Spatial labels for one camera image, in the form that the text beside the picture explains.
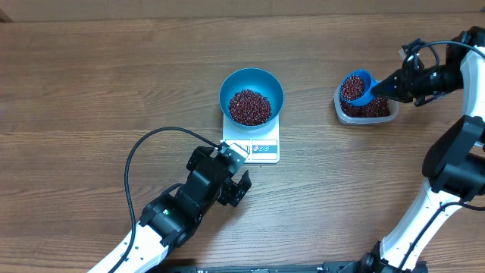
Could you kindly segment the blue scoop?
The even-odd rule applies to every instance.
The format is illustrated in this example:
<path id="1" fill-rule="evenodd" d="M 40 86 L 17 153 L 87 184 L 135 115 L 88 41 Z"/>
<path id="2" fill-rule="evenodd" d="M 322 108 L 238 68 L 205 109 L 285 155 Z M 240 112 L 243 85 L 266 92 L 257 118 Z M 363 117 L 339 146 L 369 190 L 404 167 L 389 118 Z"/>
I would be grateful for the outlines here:
<path id="1" fill-rule="evenodd" d="M 363 90 L 363 92 L 362 92 L 362 94 L 359 98 L 349 100 L 349 99 L 346 99 L 346 98 L 343 97 L 342 88 L 343 88 L 345 81 L 348 80 L 352 76 L 360 77 L 363 80 L 363 82 L 365 83 L 365 88 L 364 88 L 364 90 Z M 347 75 L 344 78 L 340 87 L 338 88 L 337 93 L 343 101 L 345 101 L 345 102 L 347 102 L 347 103 L 349 103 L 349 104 L 351 104 L 355 107 L 362 107 L 362 106 L 368 105 L 374 99 L 374 95 L 372 94 L 371 90 L 376 85 L 377 85 L 377 81 L 374 79 L 374 77 L 371 75 L 371 73 L 369 71 L 366 71 L 364 69 L 359 69 L 359 70 L 353 71 L 352 73 L 350 73 L 349 75 Z"/>

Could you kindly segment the blue bowl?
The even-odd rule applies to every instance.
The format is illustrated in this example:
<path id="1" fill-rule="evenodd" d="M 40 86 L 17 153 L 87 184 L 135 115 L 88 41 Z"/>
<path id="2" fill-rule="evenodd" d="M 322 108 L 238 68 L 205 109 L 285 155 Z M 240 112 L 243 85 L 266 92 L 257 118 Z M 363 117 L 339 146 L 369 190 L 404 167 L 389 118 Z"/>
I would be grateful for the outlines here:
<path id="1" fill-rule="evenodd" d="M 222 83 L 219 92 L 219 105 L 221 111 L 224 116 L 230 118 L 234 123 L 236 122 L 230 117 L 229 103 L 237 92 L 244 89 L 252 89 L 268 98 L 272 107 L 269 121 L 281 113 L 285 96 L 280 81 L 273 74 L 261 68 L 247 67 L 233 72 Z"/>

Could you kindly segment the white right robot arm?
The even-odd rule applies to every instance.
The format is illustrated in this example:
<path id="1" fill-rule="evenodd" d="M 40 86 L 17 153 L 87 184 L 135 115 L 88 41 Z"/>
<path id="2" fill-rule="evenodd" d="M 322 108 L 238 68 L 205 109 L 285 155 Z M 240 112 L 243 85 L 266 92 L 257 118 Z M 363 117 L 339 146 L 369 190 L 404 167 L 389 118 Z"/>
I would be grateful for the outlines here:
<path id="1" fill-rule="evenodd" d="M 374 96 L 422 106 L 462 90 L 462 116 L 430 147 L 422 165 L 418 196 L 393 231 L 347 265 L 345 272 L 412 272 L 419 255 L 444 222 L 484 194 L 484 159 L 471 153 L 484 145 L 484 29 L 473 26 L 442 42 L 445 64 L 424 68 L 418 58 L 435 42 L 420 39 L 402 47 L 400 69 L 371 88 Z"/>

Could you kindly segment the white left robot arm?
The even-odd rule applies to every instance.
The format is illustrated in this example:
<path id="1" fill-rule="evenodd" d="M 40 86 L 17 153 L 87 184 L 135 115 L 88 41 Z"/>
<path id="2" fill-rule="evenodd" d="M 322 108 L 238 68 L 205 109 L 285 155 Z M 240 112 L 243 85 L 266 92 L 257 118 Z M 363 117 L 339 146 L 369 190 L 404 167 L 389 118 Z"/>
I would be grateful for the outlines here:
<path id="1" fill-rule="evenodd" d="M 89 273 L 147 272 L 193 236 L 215 202 L 238 206 L 252 183 L 248 172 L 239 183 L 232 177 L 249 152 L 235 143 L 222 143 L 214 157 L 213 151 L 211 147 L 197 147 L 186 166 L 186 183 L 172 186 L 147 204 L 136 230 Z"/>

